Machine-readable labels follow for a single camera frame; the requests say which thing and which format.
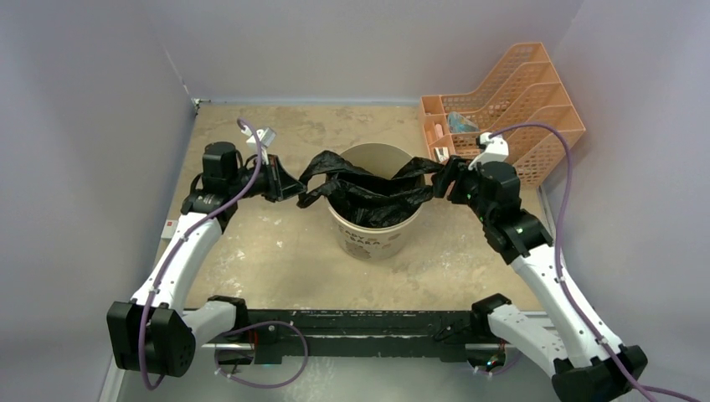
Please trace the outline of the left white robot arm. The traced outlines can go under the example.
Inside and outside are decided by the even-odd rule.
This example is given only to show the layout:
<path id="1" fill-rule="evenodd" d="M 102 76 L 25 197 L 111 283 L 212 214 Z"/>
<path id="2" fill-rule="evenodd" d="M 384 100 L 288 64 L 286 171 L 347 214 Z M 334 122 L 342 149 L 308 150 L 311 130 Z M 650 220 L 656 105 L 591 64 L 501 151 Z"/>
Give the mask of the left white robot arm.
<path id="1" fill-rule="evenodd" d="M 116 301 L 106 321 L 119 369 L 179 378 L 198 348 L 223 336 L 237 343 L 252 328 L 244 299 L 211 296 L 186 312 L 185 301 L 210 250 L 224 234 L 242 198 L 275 203 L 306 191 L 274 154 L 244 160 L 231 142 L 207 145 L 203 171 L 183 200 L 177 230 L 153 272 L 129 301 Z"/>

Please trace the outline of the black plastic trash bag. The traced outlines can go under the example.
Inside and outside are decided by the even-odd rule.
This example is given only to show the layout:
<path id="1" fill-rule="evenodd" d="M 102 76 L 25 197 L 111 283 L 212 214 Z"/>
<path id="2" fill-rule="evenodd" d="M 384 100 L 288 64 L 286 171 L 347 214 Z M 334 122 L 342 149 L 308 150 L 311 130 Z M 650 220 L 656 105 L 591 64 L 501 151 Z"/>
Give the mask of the black plastic trash bag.
<path id="1" fill-rule="evenodd" d="M 323 184 L 298 196 L 296 205 L 306 209 L 326 198 L 347 222 L 369 229 L 403 223 L 433 197 L 433 187 L 424 177 L 440 172 L 444 165 L 423 157 L 410 157 L 399 164 L 392 178 L 379 177 L 331 151 L 317 154 L 299 177 L 307 185 L 324 174 Z"/>

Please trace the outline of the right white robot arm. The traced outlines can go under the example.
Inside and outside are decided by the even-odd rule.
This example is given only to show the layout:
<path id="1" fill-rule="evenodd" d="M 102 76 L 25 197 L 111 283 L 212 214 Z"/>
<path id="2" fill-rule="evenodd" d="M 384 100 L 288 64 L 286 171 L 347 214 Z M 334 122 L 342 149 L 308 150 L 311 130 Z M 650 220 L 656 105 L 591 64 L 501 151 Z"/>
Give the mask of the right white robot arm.
<path id="1" fill-rule="evenodd" d="M 627 346 L 586 300 L 543 223 L 522 208 L 521 184 L 506 162 L 452 156 L 432 177 L 434 196 L 469 207 L 489 246 L 541 303 L 553 330 L 533 322 L 501 295 L 472 306 L 472 334 L 501 338 L 551 379 L 562 401 L 612 401 L 629 393 L 648 359 Z"/>

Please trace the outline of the beige round trash bin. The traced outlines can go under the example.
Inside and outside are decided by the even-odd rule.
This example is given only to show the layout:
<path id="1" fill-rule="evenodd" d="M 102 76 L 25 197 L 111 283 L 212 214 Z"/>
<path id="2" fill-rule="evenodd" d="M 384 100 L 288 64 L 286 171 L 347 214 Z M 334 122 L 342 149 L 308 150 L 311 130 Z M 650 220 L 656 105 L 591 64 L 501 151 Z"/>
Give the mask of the beige round trash bin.
<path id="1" fill-rule="evenodd" d="M 382 178 L 392 178 L 397 166 L 413 157 L 398 147 L 382 143 L 357 145 L 340 156 Z M 347 222 L 329 203 L 328 207 L 336 225 L 337 242 L 350 256 L 360 260 L 383 260 L 397 254 L 408 242 L 421 211 L 420 207 L 412 217 L 395 226 L 369 229 Z"/>

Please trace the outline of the orange plastic file organizer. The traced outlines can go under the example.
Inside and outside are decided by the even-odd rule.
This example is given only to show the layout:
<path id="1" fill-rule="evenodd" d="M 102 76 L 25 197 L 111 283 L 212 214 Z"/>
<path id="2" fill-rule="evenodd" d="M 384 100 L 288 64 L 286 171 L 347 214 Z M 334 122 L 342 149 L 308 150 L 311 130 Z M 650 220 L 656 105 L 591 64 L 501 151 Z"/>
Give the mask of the orange plastic file organizer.
<path id="1" fill-rule="evenodd" d="M 470 118 L 479 131 L 451 134 L 446 118 L 452 111 Z M 503 130 L 507 160 L 525 188 L 540 187 L 565 156 L 563 145 L 545 125 L 554 127 L 570 146 L 586 132 L 547 50 L 535 42 L 514 44 L 470 93 L 421 97 L 419 121 L 434 160 L 434 147 L 473 158 L 480 152 L 480 134 Z M 442 125 L 442 138 L 436 136 L 435 124 Z"/>

